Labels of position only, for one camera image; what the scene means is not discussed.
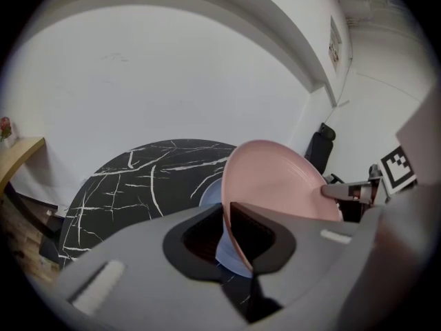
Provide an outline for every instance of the wooden table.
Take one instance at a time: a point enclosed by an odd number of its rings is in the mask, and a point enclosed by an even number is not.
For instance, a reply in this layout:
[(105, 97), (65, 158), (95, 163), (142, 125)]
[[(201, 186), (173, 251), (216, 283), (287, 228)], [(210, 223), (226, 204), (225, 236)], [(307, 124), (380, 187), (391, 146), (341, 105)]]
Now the wooden table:
[(51, 239), (54, 232), (43, 224), (28, 207), (10, 184), (12, 176), (40, 147), (44, 146), (43, 137), (25, 137), (18, 139), (11, 148), (0, 150), (0, 196), (3, 192), (15, 208), (42, 234)]

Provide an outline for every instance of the black table leg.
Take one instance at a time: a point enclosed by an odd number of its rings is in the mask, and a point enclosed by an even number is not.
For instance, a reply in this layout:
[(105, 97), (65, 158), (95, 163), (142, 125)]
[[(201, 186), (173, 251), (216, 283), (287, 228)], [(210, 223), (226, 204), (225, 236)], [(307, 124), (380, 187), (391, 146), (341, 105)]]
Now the black table leg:
[(45, 237), (54, 238), (54, 232), (51, 231), (43, 222), (41, 222), (34, 214), (29, 210), (24, 202), (20, 199), (20, 196), (16, 193), (11, 183), (7, 183), (5, 187), (5, 194), (11, 200), (15, 208), (25, 217), (25, 219), (31, 223), (37, 230), (41, 232)]

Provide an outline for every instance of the wooden tabletop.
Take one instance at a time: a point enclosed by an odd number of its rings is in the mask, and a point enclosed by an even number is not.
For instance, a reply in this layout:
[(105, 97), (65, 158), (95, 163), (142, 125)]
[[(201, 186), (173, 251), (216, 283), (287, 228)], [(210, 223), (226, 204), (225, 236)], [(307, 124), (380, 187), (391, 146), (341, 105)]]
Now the wooden tabletop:
[(11, 148), (0, 149), (0, 195), (20, 166), (43, 145), (43, 137), (24, 137)]

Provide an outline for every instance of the black baseboard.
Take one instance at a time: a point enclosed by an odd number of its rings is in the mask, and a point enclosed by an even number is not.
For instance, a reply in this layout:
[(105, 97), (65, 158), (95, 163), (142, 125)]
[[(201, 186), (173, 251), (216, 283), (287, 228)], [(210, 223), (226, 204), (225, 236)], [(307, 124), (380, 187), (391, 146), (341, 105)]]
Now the black baseboard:
[(33, 202), (33, 203), (36, 203), (37, 205), (40, 205), (40, 206), (46, 207), (46, 208), (48, 208), (49, 210), (52, 210), (52, 211), (55, 211), (55, 212), (58, 211), (58, 206), (57, 206), (57, 205), (52, 205), (51, 203), (42, 202), (42, 201), (40, 201), (40, 200), (33, 199), (32, 197), (27, 197), (27, 196), (25, 196), (25, 195), (23, 195), (23, 194), (19, 194), (19, 196), (20, 196), (22, 199), (25, 199), (25, 200), (31, 201), (31, 202)]

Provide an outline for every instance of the ceiling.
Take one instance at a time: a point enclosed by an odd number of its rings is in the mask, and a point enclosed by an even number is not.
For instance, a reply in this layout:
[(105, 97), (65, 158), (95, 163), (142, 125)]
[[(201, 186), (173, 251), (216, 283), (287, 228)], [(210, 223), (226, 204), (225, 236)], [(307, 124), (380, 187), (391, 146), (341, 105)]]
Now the ceiling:
[(350, 28), (379, 28), (421, 39), (422, 30), (401, 0), (338, 0)]

